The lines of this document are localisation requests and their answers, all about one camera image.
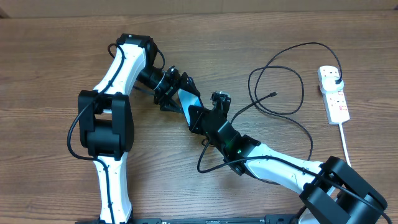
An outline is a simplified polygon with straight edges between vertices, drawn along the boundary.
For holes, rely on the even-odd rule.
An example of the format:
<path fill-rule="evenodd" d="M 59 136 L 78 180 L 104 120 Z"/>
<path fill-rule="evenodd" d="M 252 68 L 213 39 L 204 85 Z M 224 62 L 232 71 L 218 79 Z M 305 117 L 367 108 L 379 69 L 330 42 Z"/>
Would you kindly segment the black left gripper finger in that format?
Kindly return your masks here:
<path fill-rule="evenodd" d="M 173 99 L 168 99 L 168 100 L 161 102 L 160 110 L 183 114 L 182 107 L 178 103 L 176 103 Z"/>
<path fill-rule="evenodd" d="M 197 97 L 200 97 L 200 92 L 197 90 L 194 81 L 187 75 L 186 72 L 182 73 L 178 79 L 178 87 L 181 90 L 187 91 Z"/>

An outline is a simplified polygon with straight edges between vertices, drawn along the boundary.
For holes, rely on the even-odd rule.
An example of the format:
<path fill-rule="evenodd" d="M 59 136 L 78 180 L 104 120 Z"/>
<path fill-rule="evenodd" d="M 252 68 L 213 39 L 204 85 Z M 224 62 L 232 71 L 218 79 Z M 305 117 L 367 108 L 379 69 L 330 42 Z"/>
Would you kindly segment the blue Samsung Galaxy smartphone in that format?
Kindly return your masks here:
<path fill-rule="evenodd" d="M 179 89 L 179 91 L 177 93 L 178 93 L 179 100 L 181 102 L 184 116 L 185 116 L 185 118 L 187 120 L 187 124 L 189 126 L 190 125 L 190 114 L 188 112 L 189 106 L 201 106 L 202 107 L 203 104 L 201 102 L 201 99 L 198 96 L 196 96 L 192 93 L 189 93 L 185 90 Z"/>

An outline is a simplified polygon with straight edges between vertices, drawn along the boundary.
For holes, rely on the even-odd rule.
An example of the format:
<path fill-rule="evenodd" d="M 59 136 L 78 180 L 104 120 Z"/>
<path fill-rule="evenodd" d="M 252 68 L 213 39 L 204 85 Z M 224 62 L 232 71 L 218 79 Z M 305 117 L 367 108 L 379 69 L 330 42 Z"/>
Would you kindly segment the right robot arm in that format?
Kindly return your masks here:
<path fill-rule="evenodd" d="M 189 105 L 183 111 L 190 131 L 207 137 L 223 155 L 223 166 L 297 193 L 305 206 L 299 223 L 376 223 L 380 217 L 391 222 L 384 197 L 342 159 L 307 161 L 277 152 L 241 135 L 221 106 Z"/>

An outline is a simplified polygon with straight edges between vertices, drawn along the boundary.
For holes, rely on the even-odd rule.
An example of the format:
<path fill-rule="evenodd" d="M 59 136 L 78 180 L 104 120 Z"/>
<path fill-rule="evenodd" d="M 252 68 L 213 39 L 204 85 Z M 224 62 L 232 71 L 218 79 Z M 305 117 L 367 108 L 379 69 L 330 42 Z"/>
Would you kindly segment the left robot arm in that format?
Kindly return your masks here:
<path fill-rule="evenodd" d="M 135 82 L 153 92 L 154 103 L 162 111 L 172 111 L 190 119 L 188 107 L 201 106 L 193 80 L 176 68 L 154 66 L 160 50 L 152 37 L 122 34 L 113 44 L 116 53 L 103 79 L 78 95 L 81 145 L 93 161 L 101 194 L 97 223 L 131 223 L 132 203 L 127 189 L 127 157 L 134 143 L 134 121 L 129 96 Z"/>

